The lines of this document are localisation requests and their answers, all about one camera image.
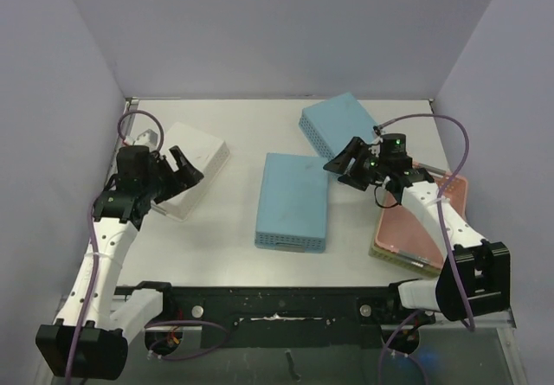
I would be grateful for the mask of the blue perforated plastic basket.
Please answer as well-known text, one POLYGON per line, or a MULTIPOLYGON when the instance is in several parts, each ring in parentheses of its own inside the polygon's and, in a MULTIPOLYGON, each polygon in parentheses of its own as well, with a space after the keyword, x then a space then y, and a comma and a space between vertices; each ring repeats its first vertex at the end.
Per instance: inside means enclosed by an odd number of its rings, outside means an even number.
POLYGON ((351 93, 305 107, 299 121, 310 145, 328 160, 335 158, 353 137, 371 142, 375 126, 376 120, 351 93))

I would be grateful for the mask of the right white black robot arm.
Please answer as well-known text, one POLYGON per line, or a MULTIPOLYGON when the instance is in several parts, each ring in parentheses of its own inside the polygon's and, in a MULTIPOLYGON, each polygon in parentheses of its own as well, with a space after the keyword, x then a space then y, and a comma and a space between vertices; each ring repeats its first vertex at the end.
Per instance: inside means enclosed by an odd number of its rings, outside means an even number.
POLYGON ((357 190, 385 189, 415 217, 445 257, 437 278, 398 285, 398 294, 385 302, 391 321, 406 323, 416 310, 461 321, 509 308, 511 256, 507 246, 471 228, 429 172, 414 165, 405 135, 384 134, 373 144, 354 137, 324 169, 357 190))

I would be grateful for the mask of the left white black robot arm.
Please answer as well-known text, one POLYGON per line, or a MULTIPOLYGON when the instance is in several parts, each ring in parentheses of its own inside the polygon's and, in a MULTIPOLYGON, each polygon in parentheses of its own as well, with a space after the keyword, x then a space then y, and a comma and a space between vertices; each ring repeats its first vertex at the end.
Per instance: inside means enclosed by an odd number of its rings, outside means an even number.
POLYGON ((133 339, 151 322, 176 315, 168 283, 142 282, 117 311, 112 309, 130 246, 152 205, 197 186, 204 178, 181 149, 175 162, 147 145, 119 149, 116 171, 93 200, 87 219, 89 245, 65 303, 52 324, 43 324, 35 344, 53 375, 113 381, 119 378, 133 339))

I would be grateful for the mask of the pink plastic basket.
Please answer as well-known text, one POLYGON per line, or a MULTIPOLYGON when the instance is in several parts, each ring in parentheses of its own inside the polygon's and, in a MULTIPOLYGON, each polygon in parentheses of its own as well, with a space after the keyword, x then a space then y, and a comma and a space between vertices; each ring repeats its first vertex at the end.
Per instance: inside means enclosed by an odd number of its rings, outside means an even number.
MULTIPOLYGON (((434 177, 439 187, 447 181, 449 176, 447 172, 442 170, 431 170, 429 173, 434 177)), ((467 189, 467 179, 464 176, 457 176, 447 186, 444 194, 464 220, 466 220, 467 189)), ((418 253, 430 259, 436 265, 442 266, 444 262, 440 249, 420 222, 402 207, 382 209, 374 241, 381 247, 393 246, 405 252, 418 253)))

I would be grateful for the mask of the white perforated plastic basket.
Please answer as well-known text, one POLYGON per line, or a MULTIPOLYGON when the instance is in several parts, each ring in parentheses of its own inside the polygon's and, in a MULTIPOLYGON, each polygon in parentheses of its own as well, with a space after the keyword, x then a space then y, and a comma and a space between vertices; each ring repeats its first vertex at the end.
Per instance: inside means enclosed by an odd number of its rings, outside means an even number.
POLYGON ((185 191, 152 208, 159 214, 185 221, 230 157, 226 142, 190 125, 177 122, 165 134, 162 153, 185 191))

